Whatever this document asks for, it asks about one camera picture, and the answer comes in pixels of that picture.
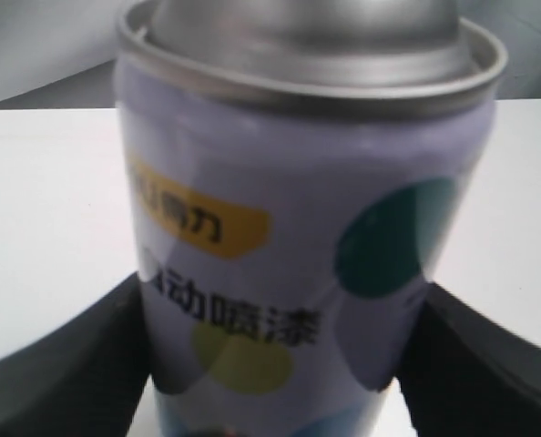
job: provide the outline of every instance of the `white table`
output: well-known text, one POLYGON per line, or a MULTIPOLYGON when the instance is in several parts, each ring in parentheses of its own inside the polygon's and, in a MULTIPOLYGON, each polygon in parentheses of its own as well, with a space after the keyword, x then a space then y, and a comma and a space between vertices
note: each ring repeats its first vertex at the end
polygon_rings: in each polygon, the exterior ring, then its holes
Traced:
MULTIPOLYGON (((0 112, 0 358, 135 269, 120 152, 113 110, 0 112)), ((541 101, 500 102, 437 280, 541 346, 541 101)), ((131 436, 158 435, 150 392, 131 436)), ((415 436, 396 386, 384 436, 415 436)))

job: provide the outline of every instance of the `can rim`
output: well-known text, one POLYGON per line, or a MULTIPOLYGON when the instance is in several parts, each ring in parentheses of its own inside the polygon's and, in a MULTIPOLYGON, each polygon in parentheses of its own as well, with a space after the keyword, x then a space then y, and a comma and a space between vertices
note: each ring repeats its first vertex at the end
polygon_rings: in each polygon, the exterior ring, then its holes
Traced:
POLYGON ((458 109, 473 105, 493 91, 497 79, 505 70, 508 58, 504 44, 496 36, 461 18, 465 36, 472 47, 473 60, 479 66, 479 71, 470 76, 418 86, 322 86, 285 82, 209 66, 151 44, 146 39, 147 21, 156 5, 155 0, 148 0, 135 4, 120 14, 117 30, 125 54, 137 61, 136 64, 152 76, 157 76, 171 85, 235 103, 275 107, 292 107, 294 104, 298 107, 293 101, 294 98, 299 99, 299 104, 304 101, 310 103, 309 99, 313 102, 322 99, 348 104, 363 102, 366 105, 381 105, 387 102, 398 106, 408 102, 421 105, 423 100, 441 98, 442 107, 448 105, 458 109))

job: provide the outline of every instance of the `silver can lid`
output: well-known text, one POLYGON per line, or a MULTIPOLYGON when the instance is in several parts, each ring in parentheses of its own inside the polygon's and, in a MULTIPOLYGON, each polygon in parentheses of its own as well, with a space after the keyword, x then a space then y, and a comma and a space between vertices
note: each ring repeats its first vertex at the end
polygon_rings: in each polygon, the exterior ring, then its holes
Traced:
POLYGON ((496 38, 459 20, 454 0, 161 0, 135 8, 145 12, 120 26, 126 49, 175 85, 236 103, 442 112, 481 99, 506 62, 496 38))

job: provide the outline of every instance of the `yellow label tag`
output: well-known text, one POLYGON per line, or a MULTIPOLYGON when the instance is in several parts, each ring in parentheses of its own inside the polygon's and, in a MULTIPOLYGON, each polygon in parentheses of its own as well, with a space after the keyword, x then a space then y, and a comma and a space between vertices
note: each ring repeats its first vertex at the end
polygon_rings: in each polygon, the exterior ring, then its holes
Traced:
POLYGON ((224 259, 266 242, 270 216, 198 193, 167 179, 128 153, 131 186, 146 212, 171 235, 224 259))

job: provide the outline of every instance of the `spray paint can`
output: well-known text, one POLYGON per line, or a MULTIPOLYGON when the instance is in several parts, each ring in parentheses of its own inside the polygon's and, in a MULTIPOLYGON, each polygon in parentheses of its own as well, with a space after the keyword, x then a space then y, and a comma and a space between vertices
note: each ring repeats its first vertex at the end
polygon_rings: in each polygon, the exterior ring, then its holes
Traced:
POLYGON ((163 0, 119 33, 164 434, 366 435, 505 49, 447 0, 163 0))

